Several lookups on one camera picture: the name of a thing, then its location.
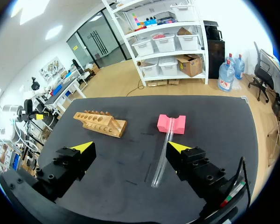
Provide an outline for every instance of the pink foam block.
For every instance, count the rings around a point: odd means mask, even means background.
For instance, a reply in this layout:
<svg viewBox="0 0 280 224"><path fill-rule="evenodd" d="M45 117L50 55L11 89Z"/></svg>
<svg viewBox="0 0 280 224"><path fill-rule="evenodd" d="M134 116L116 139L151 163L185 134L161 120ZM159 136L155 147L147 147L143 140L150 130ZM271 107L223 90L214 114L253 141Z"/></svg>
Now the pink foam block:
<svg viewBox="0 0 280 224"><path fill-rule="evenodd" d="M173 133L184 134L186 126L186 116L181 115L178 118L174 118ZM160 132L167 132L169 129L170 118L166 114L160 114L158 120L158 129Z"/></svg>

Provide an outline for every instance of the glass door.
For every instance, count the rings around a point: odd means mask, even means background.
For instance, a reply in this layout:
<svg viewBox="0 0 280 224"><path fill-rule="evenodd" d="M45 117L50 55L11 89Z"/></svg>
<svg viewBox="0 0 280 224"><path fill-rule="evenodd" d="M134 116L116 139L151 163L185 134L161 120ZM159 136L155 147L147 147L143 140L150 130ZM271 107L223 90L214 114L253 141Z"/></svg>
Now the glass door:
<svg viewBox="0 0 280 224"><path fill-rule="evenodd" d="M102 13L88 20L77 32L98 67L102 68L126 60L119 41Z"/></svg>
<svg viewBox="0 0 280 224"><path fill-rule="evenodd" d="M94 60L91 54L86 49L77 33L74 33L74 35L70 37L67 44L84 69L87 63L93 63Z"/></svg>
<svg viewBox="0 0 280 224"><path fill-rule="evenodd" d="M111 8L115 9L116 4L113 4L111 5ZM104 9L103 11L103 14L105 16L105 18L107 19L111 29L113 30L114 32L114 35L116 36L121 48L123 49L125 55L126 55L126 59L131 59L131 55L130 55L130 52L128 51L128 49L126 48L126 44L125 42L123 41L119 31L118 31L118 28L116 27L115 25L115 22L112 20L112 17L110 16L109 12L107 11L107 9ZM123 31L126 33L127 31L131 30L130 29L130 26L129 24L127 23L127 21L125 20L125 15L123 14L123 12L118 12L116 14L116 19L118 20L119 24L121 25Z"/></svg>

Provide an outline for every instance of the black work surface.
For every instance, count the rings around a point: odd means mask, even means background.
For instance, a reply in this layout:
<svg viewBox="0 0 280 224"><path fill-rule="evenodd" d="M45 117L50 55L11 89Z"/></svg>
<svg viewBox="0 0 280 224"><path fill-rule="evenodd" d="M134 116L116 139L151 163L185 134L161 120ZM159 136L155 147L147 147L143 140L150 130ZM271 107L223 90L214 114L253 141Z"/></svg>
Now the black work surface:
<svg viewBox="0 0 280 224"><path fill-rule="evenodd" d="M82 128L73 116L84 110L108 111L115 119L127 120L122 138ZM151 187L166 135L157 129L159 114L186 115L185 134L175 134L173 142L205 150L213 164L226 169L228 179L236 173L240 157L244 156L252 193L258 144L245 100L217 96L87 98L71 103L38 160L43 167L63 146L95 142L97 158L81 182L75 181L57 204L85 216L122 222L184 224L198 218L205 201L187 182L178 179L169 163L160 186ZM238 203L240 212L246 204L245 193Z"/></svg>
<svg viewBox="0 0 280 224"><path fill-rule="evenodd" d="M66 84L62 84L62 88L58 91L58 93L54 96L51 96L45 103L45 105L50 105L50 104L53 104L54 101L60 96L61 93L63 93L63 91L75 80L72 79L70 80L69 82L67 82Z"/></svg>

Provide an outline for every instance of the white shelving unit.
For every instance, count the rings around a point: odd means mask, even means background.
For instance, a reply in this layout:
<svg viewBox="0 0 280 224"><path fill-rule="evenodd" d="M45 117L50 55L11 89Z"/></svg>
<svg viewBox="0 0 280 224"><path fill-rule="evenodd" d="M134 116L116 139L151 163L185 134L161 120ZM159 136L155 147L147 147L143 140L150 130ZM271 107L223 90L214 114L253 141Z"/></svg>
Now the white shelving unit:
<svg viewBox="0 0 280 224"><path fill-rule="evenodd" d="M107 1L102 0L104 3L106 9L110 13L111 18L113 19L116 27L118 28L126 47L132 57L132 60L135 64L135 67L139 73L140 79L144 86L146 86L146 81L153 81L153 80L162 80L162 79L182 79L182 78L203 78L205 81L205 84L208 84L208 77L209 77L209 55L208 55L208 45L207 45L207 39L206 39L206 33L204 28L203 20L200 16L199 9L196 7L195 0L192 0L193 6L194 6L194 12L196 13L197 20L196 21L186 21L186 22L175 22L175 23L168 23L168 24L162 24L158 26L148 27L146 29L141 29L129 34L125 34L123 32L122 27L119 24L119 21L117 18L120 18L121 20L126 20L127 23L130 25L130 29L135 29L135 21L132 19L132 13L135 13L139 21L143 21L144 17L151 17L153 14L157 14L160 12L166 12L170 11L173 12L170 8L170 4L174 5L175 3L182 2L184 0L133 0L130 1L116 9L112 9L109 4L111 4L114 1ZM124 14L125 18L122 18L118 13L122 12ZM179 43L176 44L175 51L172 52L164 52L160 53L158 49L154 49L154 53L146 56L135 56L132 47L129 43L129 40L131 38L140 39L144 36L149 36L150 34L154 32L166 32L169 31L177 31L181 27L187 28L187 27L193 27L193 29L201 35L200 45L198 47L198 50L182 50ZM139 66L137 65L138 61L149 59L149 58L156 58L156 57L164 57L164 56L176 56L176 55L188 55L188 54L200 54L203 58L203 72L194 76L190 77L186 74L184 74L181 71L178 71L177 75L174 76L164 76L160 72L159 74L156 74L155 77L145 77L143 76L143 73Z"/></svg>

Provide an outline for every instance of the wooden test tube rack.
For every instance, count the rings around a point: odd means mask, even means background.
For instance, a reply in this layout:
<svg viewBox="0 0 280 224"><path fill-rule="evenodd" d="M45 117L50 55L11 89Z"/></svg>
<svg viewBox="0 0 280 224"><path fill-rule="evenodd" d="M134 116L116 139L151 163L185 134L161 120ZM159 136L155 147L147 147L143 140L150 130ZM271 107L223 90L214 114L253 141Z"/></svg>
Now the wooden test tube rack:
<svg viewBox="0 0 280 224"><path fill-rule="evenodd" d="M74 119L83 123L83 128L120 138L126 128L126 120L116 120L109 112L77 112Z"/></svg>

